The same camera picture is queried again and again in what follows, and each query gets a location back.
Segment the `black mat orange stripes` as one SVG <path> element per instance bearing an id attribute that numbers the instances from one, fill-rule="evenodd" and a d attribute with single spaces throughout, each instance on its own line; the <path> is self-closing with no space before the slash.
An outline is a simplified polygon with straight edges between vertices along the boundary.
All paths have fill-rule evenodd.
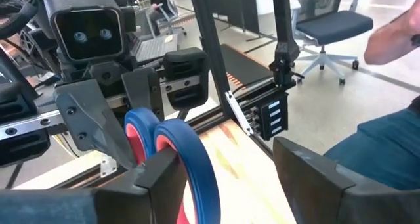
<path id="1" fill-rule="evenodd" d="M 264 65 L 249 58 L 235 48 L 222 44 L 220 46 L 228 81 L 243 90 L 257 82 L 272 76 L 272 72 Z"/>

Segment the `blue office chair white base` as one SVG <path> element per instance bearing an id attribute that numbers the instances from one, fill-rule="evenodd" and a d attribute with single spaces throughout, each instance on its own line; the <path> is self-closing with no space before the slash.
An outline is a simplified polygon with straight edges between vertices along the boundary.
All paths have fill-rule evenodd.
<path id="1" fill-rule="evenodd" d="M 319 67 L 328 67 L 339 78 L 339 85 L 346 83 L 345 75 L 336 67 L 344 60 L 352 62 L 352 69 L 357 70 L 359 61 L 356 56 L 334 55 L 326 53 L 325 46 L 344 41 L 373 28 L 373 19 L 356 12 L 359 0 L 352 0 L 350 8 L 339 10 L 341 0 L 293 0 L 293 37 L 303 42 L 301 49 L 307 46 L 320 48 L 316 55 L 300 56 L 298 61 L 310 64 L 301 72 L 305 76 Z"/>

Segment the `grey ribbed panel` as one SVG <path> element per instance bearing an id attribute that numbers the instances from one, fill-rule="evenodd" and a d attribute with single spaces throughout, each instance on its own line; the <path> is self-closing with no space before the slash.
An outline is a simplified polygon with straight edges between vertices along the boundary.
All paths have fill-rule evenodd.
<path id="1" fill-rule="evenodd" d="M 138 62 L 150 62 L 163 57 L 166 53 L 178 49 L 178 35 L 163 35 L 145 41 L 139 41 L 133 47 L 133 54 Z"/>

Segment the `person's forearm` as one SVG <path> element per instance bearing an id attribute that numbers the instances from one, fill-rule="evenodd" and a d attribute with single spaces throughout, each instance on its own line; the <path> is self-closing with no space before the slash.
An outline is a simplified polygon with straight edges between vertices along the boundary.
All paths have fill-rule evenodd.
<path id="1" fill-rule="evenodd" d="M 384 65 L 420 47 L 420 0 L 369 37 L 364 60 L 370 65 Z"/>

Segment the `black side stand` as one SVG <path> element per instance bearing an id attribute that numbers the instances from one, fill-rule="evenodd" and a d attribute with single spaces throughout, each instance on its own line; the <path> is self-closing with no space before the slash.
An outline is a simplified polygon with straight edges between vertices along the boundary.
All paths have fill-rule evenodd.
<path id="1" fill-rule="evenodd" d="M 273 0 L 277 44 L 274 61 L 269 64 L 274 83 L 284 91 L 296 86 L 291 66 L 298 58 L 300 49 L 293 38 L 290 0 Z"/>

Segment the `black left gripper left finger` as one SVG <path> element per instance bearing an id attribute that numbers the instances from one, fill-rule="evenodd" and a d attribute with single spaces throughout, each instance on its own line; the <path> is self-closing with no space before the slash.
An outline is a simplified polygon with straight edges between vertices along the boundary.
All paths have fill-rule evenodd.
<path id="1" fill-rule="evenodd" d="M 0 224 L 175 224 L 185 183 L 165 148 L 100 188 L 2 190 Z"/>

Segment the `black hub white labels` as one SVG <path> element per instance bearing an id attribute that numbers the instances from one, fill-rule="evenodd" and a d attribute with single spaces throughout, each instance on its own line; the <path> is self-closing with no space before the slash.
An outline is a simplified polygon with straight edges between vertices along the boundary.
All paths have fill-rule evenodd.
<path id="1" fill-rule="evenodd" d="M 263 140 L 288 130 L 288 93 L 275 91 L 254 102 L 245 112 L 252 130 Z"/>

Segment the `person's leg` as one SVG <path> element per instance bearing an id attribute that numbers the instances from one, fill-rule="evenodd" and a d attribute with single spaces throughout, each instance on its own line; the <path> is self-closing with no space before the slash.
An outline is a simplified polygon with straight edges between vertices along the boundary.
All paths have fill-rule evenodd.
<path id="1" fill-rule="evenodd" d="M 420 189 L 420 95 L 405 109 L 359 124 L 324 156 L 389 187 Z"/>

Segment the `grey metal mounting plate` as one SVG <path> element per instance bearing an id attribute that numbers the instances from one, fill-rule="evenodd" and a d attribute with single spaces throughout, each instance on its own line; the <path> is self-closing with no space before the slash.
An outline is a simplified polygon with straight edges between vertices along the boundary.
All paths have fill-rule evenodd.
<path id="1" fill-rule="evenodd" d="M 103 154 L 100 161 L 100 177 L 105 178 L 118 169 L 117 162 L 109 155 Z"/>

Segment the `dark room divider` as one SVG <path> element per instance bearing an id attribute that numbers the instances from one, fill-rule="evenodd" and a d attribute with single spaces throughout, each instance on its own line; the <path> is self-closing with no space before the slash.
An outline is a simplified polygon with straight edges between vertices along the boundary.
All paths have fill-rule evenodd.
<path id="1" fill-rule="evenodd" d="M 231 26 L 260 33 L 257 0 L 209 0 L 214 14 L 226 16 Z"/>

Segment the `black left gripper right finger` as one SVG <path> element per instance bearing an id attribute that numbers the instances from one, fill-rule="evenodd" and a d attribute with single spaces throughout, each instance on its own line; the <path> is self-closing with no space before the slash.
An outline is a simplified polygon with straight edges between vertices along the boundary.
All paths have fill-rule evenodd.
<path id="1" fill-rule="evenodd" d="M 285 137 L 274 163 L 297 224 L 420 224 L 420 189 L 390 188 Z"/>

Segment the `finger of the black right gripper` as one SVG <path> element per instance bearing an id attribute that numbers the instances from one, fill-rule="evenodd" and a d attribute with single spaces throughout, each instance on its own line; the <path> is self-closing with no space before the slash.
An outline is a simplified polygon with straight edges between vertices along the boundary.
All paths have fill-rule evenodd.
<path id="1" fill-rule="evenodd" d="M 60 85 L 54 99 L 79 150 L 107 154 L 126 169 L 137 165 L 125 132 L 96 80 Z"/>
<path id="2" fill-rule="evenodd" d="M 153 68 L 139 68 L 121 78 L 132 109 L 147 108 L 158 118 L 164 117 L 159 76 Z"/>

